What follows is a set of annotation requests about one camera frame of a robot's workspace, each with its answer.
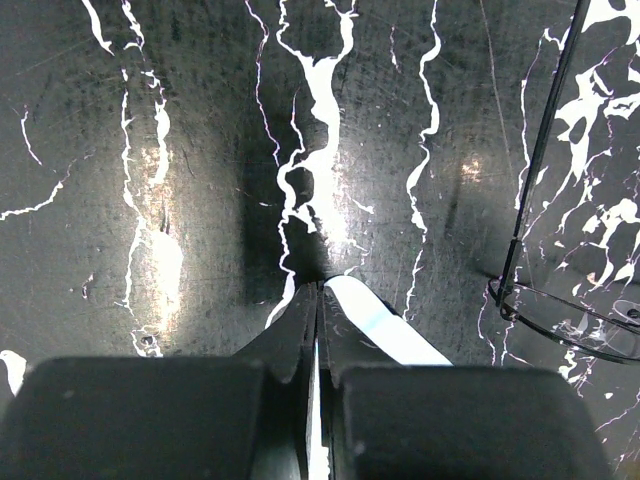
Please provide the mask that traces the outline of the light blue cleaning cloth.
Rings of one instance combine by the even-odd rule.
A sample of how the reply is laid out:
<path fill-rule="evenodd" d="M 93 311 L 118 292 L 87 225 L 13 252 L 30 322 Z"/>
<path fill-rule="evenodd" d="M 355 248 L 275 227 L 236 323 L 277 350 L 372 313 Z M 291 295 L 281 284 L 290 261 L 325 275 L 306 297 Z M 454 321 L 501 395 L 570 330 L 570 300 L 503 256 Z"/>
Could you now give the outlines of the light blue cleaning cloth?
<path fill-rule="evenodd" d="M 346 316 L 347 324 L 372 342 L 374 347 L 401 365 L 449 366 L 451 361 L 424 339 L 362 281 L 338 275 L 323 285 L 330 303 Z M 314 345 L 310 383 L 310 432 L 307 434 L 308 477 L 327 479 L 328 449 L 321 440 L 321 387 L 319 345 Z"/>

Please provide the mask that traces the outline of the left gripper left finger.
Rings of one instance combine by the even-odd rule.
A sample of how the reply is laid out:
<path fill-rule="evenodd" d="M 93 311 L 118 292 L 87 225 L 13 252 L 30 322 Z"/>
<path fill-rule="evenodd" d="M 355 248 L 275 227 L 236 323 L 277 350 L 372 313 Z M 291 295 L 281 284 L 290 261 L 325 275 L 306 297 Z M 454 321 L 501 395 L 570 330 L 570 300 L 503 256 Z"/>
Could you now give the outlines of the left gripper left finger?
<path fill-rule="evenodd" d="M 38 365 L 1 424 L 5 479 L 305 479 L 318 287 L 229 357 Z"/>

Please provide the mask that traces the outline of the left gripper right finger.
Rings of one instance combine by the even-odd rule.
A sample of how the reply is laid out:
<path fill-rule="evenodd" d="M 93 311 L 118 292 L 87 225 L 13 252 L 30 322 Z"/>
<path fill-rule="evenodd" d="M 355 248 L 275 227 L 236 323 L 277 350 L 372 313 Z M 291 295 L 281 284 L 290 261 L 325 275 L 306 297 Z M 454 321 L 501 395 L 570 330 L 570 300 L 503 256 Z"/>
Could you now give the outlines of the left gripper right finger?
<path fill-rule="evenodd" d="M 323 418 L 335 479 L 608 479 L 589 413 L 557 373 L 401 365 L 323 291 Z"/>

